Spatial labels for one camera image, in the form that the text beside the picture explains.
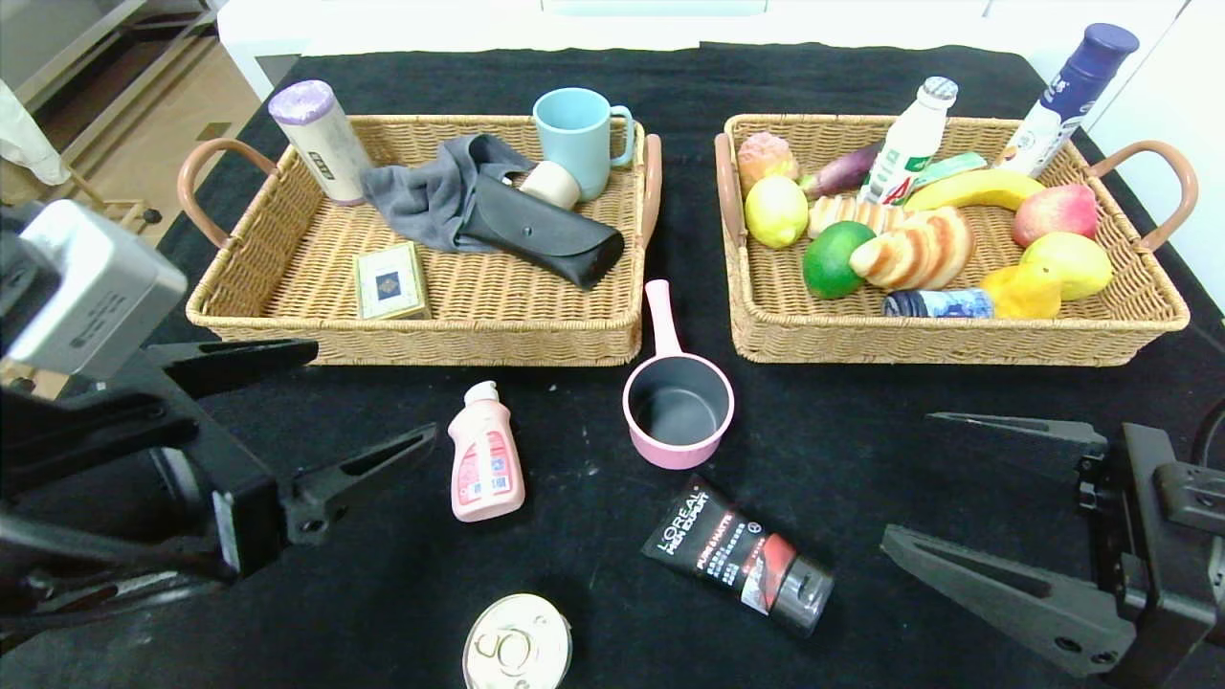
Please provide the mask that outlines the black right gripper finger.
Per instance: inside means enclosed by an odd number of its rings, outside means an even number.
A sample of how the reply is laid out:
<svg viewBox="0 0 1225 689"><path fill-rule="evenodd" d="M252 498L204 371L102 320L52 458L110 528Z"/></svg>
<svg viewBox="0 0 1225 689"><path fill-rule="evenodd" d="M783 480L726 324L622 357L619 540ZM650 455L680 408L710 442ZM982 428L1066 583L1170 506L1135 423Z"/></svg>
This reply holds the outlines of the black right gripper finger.
<svg viewBox="0 0 1225 689"><path fill-rule="evenodd" d="M1106 676L1137 629L1112 595L1087 580L976 552L888 523L880 548L897 566L979 615L1068 676Z"/></svg>
<svg viewBox="0 0 1225 689"><path fill-rule="evenodd" d="M956 459L1045 477L1076 497L1080 512L1098 511L1098 478L1107 459L1107 436L1091 424L967 411L931 411L924 422Z"/></svg>

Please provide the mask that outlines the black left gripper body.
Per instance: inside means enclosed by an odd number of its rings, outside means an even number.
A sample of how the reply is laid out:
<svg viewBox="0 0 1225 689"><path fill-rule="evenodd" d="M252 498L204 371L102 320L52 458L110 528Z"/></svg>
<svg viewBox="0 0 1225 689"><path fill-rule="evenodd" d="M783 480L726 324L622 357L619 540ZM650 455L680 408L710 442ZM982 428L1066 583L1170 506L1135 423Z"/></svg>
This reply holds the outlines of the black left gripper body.
<svg viewBox="0 0 1225 689"><path fill-rule="evenodd" d="M104 389L2 391L2 580L172 571L218 584L287 546L263 459L140 349Z"/></svg>

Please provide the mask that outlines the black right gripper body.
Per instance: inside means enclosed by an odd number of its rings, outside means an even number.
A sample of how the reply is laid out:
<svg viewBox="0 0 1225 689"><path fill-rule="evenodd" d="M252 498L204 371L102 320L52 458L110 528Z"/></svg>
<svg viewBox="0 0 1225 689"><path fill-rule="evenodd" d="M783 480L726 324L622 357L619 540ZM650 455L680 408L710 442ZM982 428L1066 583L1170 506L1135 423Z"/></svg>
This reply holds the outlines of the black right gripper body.
<svg viewBox="0 0 1225 689"><path fill-rule="evenodd" d="M1223 471L1181 461L1167 432L1125 423L1105 470L1099 574L1136 636L1115 688L1164 688L1203 645L1223 646Z"/></svg>

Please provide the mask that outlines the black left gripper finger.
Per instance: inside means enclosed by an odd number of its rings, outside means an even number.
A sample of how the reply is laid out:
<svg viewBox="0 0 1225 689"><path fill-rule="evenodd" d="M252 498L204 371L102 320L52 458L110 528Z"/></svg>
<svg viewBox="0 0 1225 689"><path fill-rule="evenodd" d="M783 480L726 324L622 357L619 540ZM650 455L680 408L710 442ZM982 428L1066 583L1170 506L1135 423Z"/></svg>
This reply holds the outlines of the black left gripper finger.
<svg viewBox="0 0 1225 689"><path fill-rule="evenodd" d="M298 471L281 493L285 541L320 546L354 509L398 487L432 454L439 427L429 423L328 465Z"/></svg>
<svg viewBox="0 0 1225 689"><path fill-rule="evenodd" d="M314 340L218 341L151 345L147 356L189 398L198 400L310 365L318 349Z"/></svg>

